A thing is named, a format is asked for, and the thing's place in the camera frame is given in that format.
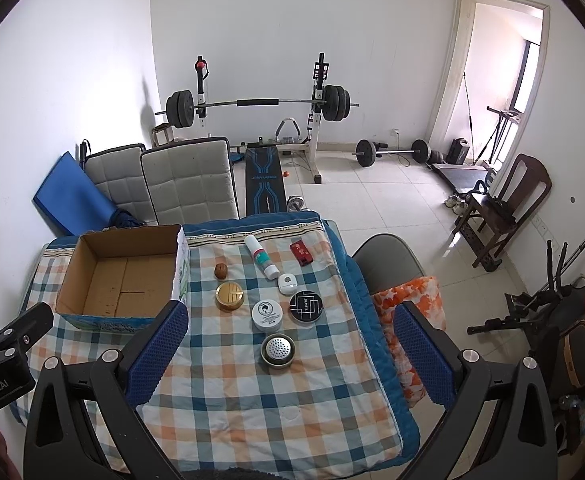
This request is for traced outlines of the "black round patterned tin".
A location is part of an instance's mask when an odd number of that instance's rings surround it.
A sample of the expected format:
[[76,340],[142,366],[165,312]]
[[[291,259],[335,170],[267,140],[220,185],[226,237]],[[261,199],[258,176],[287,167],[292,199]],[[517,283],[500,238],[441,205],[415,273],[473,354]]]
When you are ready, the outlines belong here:
[[289,300],[289,318],[299,325],[310,326],[316,324],[323,312],[323,299],[312,290],[299,290]]

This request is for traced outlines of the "black exercise equipment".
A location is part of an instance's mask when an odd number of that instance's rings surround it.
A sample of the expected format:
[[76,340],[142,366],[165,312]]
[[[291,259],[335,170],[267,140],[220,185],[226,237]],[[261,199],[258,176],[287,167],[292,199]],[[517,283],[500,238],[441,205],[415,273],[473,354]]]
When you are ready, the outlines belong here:
[[563,274],[585,252],[585,237],[577,249],[561,248],[554,258],[546,243],[547,283],[535,294],[507,294],[508,314],[467,328],[469,335],[521,330],[529,356],[544,379],[555,421],[560,456],[572,455],[585,437],[585,276],[565,283]]

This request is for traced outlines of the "gold round tin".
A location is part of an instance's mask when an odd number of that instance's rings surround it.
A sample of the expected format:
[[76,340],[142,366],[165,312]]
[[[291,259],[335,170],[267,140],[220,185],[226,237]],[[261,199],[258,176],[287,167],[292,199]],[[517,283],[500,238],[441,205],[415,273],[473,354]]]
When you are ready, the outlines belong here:
[[235,282],[224,282],[215,290],[215,301],[222,310],[235,311],[244,304],[245,291]]

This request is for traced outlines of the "small brown walnut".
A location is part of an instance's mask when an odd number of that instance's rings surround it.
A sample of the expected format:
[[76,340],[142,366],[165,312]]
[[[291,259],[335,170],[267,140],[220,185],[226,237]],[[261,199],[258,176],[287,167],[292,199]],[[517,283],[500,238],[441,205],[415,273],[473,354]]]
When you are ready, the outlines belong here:
[[226,263],[216,263],[214,268],[215,278],[218,280],[225,280],[228,275],[228,268]]

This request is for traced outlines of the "white rounded small case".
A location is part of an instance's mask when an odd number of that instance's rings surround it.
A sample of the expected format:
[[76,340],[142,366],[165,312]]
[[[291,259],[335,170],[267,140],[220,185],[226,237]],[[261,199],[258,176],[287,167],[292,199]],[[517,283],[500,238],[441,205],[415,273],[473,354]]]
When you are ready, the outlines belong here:
[[292,273],[282,273],[277,278],[277,287],[284,296],[293,296],[299,290],[297,278]]

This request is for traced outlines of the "white round cream jar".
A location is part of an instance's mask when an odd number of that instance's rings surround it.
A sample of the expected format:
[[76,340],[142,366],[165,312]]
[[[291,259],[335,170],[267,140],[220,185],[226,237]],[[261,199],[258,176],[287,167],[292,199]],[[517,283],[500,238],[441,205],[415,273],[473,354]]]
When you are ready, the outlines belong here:
[[260,300],[253,304],[251,318],[254,326],[265,334],[276,333],[283,324],[282,306],[274,300]]

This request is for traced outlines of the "grey chair backrest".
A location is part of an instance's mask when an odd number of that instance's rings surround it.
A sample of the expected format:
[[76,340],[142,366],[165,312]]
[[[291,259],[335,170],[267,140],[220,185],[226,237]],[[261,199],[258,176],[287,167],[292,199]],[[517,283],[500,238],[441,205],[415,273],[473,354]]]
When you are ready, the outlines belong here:
[[411,248],[392,233],[379,233],[365,240],[352,258],[372,295],[426,275]]

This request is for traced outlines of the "dark wooden chair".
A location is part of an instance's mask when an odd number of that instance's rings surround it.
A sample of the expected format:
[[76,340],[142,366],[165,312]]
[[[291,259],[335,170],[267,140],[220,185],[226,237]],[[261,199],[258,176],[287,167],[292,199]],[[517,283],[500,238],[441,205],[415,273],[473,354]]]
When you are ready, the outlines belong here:
[[481,193],[478,186],[469,192],[452,234],[459,234],[472,249],[472,266],[495,270],[501,264],[501,253],[532,219],[552,188],[545,165],[533,156],[519,154],[496,194]]

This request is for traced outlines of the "grey padded cushion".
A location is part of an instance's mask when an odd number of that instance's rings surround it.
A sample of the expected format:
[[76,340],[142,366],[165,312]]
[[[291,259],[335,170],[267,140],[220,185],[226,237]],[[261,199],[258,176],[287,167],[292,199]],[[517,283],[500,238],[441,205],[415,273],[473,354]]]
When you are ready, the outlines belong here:
[[140,166],[161,226],[239,217],[230,142],[224,136],[151,148],[140,156]]
[[144,144],[109,148],[88,155],[84,171],[99,191],[118,208],[137,220],[156,224],[156,214],[140,163],[144,151]]

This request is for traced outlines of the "black treadmill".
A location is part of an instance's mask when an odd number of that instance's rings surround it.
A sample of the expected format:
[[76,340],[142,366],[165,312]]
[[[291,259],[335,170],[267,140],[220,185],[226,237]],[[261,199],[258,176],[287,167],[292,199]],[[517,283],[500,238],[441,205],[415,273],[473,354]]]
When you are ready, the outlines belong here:
[[465,164],[469,148],[470,145],[464,138],[456,138],[442,162],[430,165],[434,173],[457,194],[470,192],[479,181],[489,188],[496,176],[496,171],[492,167]]

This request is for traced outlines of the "grey padded cushion rear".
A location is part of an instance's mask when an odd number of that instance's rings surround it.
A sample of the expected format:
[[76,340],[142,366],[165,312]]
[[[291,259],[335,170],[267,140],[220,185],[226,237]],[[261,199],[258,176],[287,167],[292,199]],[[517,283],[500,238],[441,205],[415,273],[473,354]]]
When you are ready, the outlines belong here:
[[144,144],[109,148],[88,155],[84,171],[99,191],[118,208],[137,220],[156,224],[156,214],[140,163],[144,151]]

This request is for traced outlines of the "pair of white shoes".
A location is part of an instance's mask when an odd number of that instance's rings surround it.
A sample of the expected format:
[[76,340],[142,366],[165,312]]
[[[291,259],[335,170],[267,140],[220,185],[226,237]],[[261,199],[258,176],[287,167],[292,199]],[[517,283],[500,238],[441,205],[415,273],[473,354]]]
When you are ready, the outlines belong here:
[[445,200],[444,206],[451,209],[453,214],[456,214],[458,217],[460,217],[466,212],[468,203],[463,197],[452,195],[449,196],[447,200]]

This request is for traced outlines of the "open cardboard box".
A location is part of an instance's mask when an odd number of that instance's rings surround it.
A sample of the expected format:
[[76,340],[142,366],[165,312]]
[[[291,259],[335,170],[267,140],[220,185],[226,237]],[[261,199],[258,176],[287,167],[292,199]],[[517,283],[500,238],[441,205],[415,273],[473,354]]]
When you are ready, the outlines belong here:
[[55,312],[80,330],[132,334],[171,300],[184,301],[188,248],[181,226],[140,226],[79,237]]

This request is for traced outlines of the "white tube bottle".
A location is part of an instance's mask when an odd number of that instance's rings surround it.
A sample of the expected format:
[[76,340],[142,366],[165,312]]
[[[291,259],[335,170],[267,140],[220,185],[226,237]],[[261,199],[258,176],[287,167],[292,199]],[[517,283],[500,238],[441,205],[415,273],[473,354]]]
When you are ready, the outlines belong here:
[[249,234],[245,238],[245,245],[252,256],[254,263],[262,270],[265,278],[267,278],[268,281],[276,280],[280,275],[280,271],[257,237],[253,234]]

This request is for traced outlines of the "metal perforated-lid tin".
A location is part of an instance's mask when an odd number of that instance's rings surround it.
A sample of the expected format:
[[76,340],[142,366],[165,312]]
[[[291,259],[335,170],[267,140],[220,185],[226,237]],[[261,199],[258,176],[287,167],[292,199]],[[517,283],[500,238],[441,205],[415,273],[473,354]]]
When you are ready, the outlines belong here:
[[273,368],[288,367],[295,356],[295,343],[285,334],[268,335],[261,344],[261,359]]

